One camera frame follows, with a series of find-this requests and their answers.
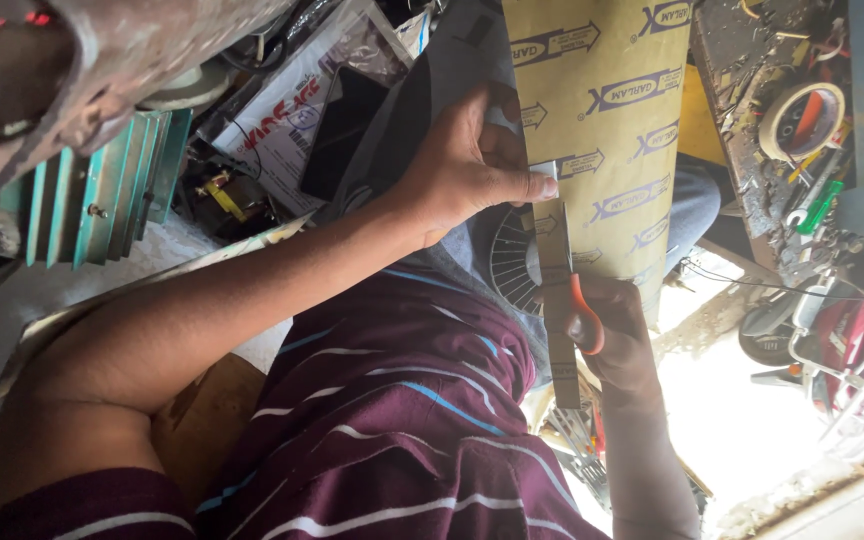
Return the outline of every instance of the fingernail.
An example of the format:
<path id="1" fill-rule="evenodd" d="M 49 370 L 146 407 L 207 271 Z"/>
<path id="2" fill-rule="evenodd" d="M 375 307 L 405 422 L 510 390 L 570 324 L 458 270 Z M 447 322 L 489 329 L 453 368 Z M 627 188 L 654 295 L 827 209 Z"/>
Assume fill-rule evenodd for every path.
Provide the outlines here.
<path id="1" fill-rule="evenodd" d="M 545 177 L 545 186 L 542 187 L 542 198 L 555 199 L 559 196 L 559 183 L 555 178 Z"/>

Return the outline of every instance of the hand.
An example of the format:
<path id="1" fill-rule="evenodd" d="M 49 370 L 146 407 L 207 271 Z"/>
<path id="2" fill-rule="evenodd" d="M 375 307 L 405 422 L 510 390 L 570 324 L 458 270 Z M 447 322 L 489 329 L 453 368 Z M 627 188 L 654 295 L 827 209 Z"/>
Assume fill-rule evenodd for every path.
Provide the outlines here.
<path id="1" fill-rule="evenodd" d="M 582 297 L 599 316 L 605 331 L 605 347 L 598 354 L 583 354 L 588 369 L 602 381 L 606 401 L 610 396 L 640 400 L 661 397 L 659 376 L 652 355 L 639 288 L 627 281 L 582 276 Z M 565 332 L 580 349 L 588 350 L 594 337 L 586 329 L 592 323 L 574 315 Z"/>
<path id="2" fill-rule="evenodd" d="M 485 123 L 490 105 L 520 120 L 516 91 L 498 82 L 475 86 L 442 110 L 405 175 L 383 197 L 413 216 L 422 247 L 487 207 L 555 197 L 558 183 L 528 172 L 525 146 L 508 128 Z"/>

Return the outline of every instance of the teal heat sink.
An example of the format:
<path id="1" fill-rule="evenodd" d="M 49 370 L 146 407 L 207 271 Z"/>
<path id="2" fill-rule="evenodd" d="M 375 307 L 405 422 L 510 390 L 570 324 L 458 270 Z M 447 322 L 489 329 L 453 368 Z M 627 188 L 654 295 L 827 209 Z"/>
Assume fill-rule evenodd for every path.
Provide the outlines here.
<path id="1" fill-rule="evenodd" d="M 128 257 L 148 221 L 165 223 L 192 109 L 138 112 L 89 157 L 66 148 L 0 190 L 0 256 L 52 266 Z"/>

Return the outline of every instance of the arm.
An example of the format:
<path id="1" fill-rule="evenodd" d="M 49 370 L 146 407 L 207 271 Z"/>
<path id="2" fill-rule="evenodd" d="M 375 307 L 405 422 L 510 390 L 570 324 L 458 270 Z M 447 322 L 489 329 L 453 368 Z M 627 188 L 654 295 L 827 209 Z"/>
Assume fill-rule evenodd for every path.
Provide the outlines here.
<path id="1" fill-rule="evenodd" d="M 624 281 L 584 276 L 582 294 L 606 333 L 605 348 L 584 358 L 602 381 L 615 538 L 699 538 L 695 498 L 669 441 L 639 289 Z M 583 328 L 581 320 L 573 319 L 568 329 L 580 344 L 585 341 Z"/>
<path id="2" fill-rule="evenodd" d="M 161 472 L 149 415 L 228 351 L 487 206 L 553 196 L 554 180 L 510 162 L 524 156 L 511 132 L 483 126 L 489 102 L 483 84 L 444 110 L 399 183 L 353 215 L 141 287 L 72 326 L 25 368 L 3 404 L 0 507 L 91 471 Z"/>

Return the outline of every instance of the yellow paper sheet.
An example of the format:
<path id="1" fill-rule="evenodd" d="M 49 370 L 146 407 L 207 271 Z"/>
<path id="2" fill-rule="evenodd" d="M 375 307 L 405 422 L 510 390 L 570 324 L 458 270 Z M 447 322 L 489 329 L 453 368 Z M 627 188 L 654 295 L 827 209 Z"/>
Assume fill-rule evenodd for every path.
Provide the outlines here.
<path id="1" fill-rule="evenodd" d="M 534 204 L 543 279 L 561 277 L 564 201 L 575 271 L 635 283 L 651 324 L 669 247 L 691 0 L 502 4 L 529 164 L 554 161 L 558 172 L 560 199 Z M 571 341 L 550 322 L 563 407 L 560 382 L 575 380 L 575 356 L 563 357 Z"/>

